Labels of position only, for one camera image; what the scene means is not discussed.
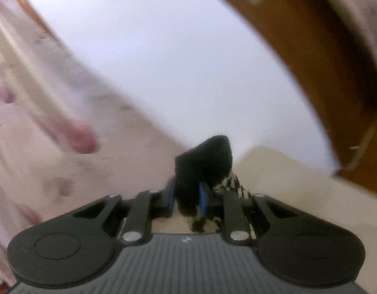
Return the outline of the black white striped knit cardigan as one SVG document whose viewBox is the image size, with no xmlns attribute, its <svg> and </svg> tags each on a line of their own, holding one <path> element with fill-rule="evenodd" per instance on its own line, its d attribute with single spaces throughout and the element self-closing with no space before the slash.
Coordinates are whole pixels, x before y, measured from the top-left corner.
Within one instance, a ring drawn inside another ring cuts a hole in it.
<svg viewBox="0 0 377 294">
<path fill-rule="evenodd" d="M 252 196 L 233 173 L 232 164 L 230 141 L 225 135 L 215 135 L 175 157 L 174 196 L 192 232 L 213 233 L 222 226 L 220 217 L 200 213 L 201 187 L 216 193 L 229 190 L 240 198 Z"/>
</svg>

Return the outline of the pink leaf print curtain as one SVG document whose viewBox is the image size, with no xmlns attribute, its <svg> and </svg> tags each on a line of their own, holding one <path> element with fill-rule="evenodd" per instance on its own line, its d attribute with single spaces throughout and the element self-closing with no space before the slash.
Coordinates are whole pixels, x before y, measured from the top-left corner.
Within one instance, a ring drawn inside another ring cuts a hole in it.
<svg viewBox="0 0 377 294">
<path fill-rule="evenodd" d="M 182 145 L 0 0 L 0 282 L 11 239 L 109 193 L 163 186 Z"/>
</svg>

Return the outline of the brass door hinge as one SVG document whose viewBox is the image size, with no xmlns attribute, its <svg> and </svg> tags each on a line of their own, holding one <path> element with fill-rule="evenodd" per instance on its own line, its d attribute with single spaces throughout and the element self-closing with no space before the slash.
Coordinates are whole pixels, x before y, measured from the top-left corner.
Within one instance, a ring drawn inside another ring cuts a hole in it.
<svg viewBox="0 0 377 294">
<path fill-rule="evenodd" d="M 372 125 L 369 127 L 367 132 L 365 133 L 362 141 L 360 142 L 359 145 L 352 147 L 353 150 L 355 150 L 355 154 L 351 161 L 345 165 L 342 170 L 343 171 L 353 171 L 355 168 L 358 166 L 360 163 L 361 158 L 365 154 L 366 150 L 369 147 L 369 144 L 374 137 L 374 133 L 377 129 L 377 121 L 373 122 Z"/>
</svg>

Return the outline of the brown wooden door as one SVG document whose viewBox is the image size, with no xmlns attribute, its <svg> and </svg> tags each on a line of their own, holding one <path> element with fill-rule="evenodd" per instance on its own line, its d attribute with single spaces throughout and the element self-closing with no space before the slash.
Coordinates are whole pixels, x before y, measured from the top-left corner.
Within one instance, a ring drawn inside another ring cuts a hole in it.
<svg viewBox="0 0 377 294">
<path fill-rule="evenodd" d="M 224 0 L 276 51 L 327 132 L 337 176 L 377 194 L 377 129 L 353 171 L 343 171 L 377 121 L 377 73 L 325 0 Z"/>
</svg>

